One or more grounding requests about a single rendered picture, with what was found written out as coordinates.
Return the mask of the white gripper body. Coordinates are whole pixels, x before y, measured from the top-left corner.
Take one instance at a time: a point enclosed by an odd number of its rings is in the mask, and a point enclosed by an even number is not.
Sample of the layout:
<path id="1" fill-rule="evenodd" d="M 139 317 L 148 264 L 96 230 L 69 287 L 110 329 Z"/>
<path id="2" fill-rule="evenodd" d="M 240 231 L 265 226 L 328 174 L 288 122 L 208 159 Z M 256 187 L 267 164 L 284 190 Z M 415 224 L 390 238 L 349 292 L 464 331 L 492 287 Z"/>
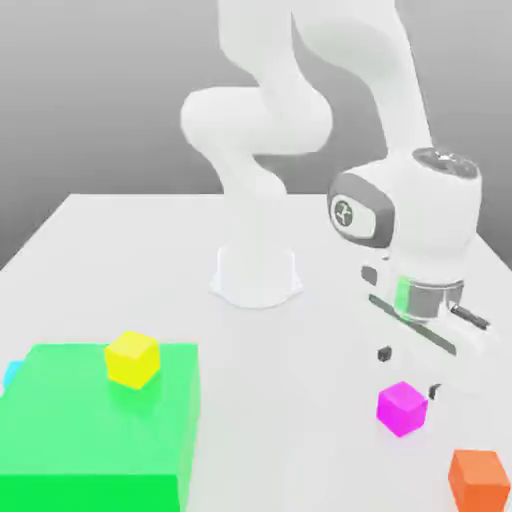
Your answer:
<path id="1" fill-rule="evenodd" d="M 396 311 L 376 294 L 369 302 L 419 336 L 417 341 L 392 344 L 423 364 L 435 383 L 481 385 L 500 355 L 500 336 L 487 319 L 451 298 L 443 298 L 435 318 L 412 318 Z"/>

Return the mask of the small magenta cube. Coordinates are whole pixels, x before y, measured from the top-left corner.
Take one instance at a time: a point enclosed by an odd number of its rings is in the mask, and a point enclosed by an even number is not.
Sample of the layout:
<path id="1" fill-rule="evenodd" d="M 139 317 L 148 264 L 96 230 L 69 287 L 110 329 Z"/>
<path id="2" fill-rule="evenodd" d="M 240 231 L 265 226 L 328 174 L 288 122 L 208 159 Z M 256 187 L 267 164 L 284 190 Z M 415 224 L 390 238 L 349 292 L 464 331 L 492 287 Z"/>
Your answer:
<path id="1" fill-rule="evenodd" d="M 378 394 L 377 419 L 397 437 L 421 428 L 426 419 L 428 399 L 405 381 Z"/>

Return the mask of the small orange cube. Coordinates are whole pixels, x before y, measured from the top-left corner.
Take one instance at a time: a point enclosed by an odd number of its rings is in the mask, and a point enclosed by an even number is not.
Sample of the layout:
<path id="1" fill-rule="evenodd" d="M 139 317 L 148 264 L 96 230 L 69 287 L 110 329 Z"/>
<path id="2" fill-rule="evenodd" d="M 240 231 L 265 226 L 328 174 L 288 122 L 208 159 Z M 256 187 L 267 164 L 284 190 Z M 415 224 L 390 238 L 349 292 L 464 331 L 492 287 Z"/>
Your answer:
<path id="1" fill-rule="evenodd" d="M 458 512 L 504 512 L 511 482 L 496 452 L 455 450 L 448 481 Z"/>

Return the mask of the small yellow cube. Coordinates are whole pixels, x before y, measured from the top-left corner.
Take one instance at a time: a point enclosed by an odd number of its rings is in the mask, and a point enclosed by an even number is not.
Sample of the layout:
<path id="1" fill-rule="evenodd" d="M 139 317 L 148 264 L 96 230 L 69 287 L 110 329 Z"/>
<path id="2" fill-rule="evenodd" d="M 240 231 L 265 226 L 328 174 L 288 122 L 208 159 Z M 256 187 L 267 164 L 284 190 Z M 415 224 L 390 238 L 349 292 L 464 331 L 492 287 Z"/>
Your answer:
<path id="1" fill-rule="evenodd" d="M 104 349 L 107 377 L 141 390 L 160 370 L 159 344 L 154 337 L 127 331 Z"/>

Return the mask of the small cyan cube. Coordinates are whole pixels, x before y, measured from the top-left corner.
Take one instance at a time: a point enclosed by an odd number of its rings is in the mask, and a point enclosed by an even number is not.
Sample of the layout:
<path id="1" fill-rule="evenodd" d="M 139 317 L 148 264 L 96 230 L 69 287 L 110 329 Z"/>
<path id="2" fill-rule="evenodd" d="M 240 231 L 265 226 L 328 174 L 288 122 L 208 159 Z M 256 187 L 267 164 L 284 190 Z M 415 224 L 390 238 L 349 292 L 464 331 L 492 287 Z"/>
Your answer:
<path id="1" fill-rule="evenodd" d="M 7 390 L 13 378 L 17 375 L 20 368 L 23 365 L 22 360 L 15 360 L 8 363 L 4 377 L 3 377 L 3 388 Z"/>

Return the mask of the large green box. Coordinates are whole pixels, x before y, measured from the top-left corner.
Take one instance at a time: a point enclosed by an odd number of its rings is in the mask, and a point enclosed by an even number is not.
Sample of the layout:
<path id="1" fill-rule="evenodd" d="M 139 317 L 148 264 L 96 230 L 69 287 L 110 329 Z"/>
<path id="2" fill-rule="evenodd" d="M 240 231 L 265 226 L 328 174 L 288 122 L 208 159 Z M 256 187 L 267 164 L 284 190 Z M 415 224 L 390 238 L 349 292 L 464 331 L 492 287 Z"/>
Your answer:
<path id="1" fill-rule="evenodd" d="M 166 344 L 140 390 L 99 344 L 38 344 L 0 396 L 0 512 L 186 512 L 198 348 Z"/>

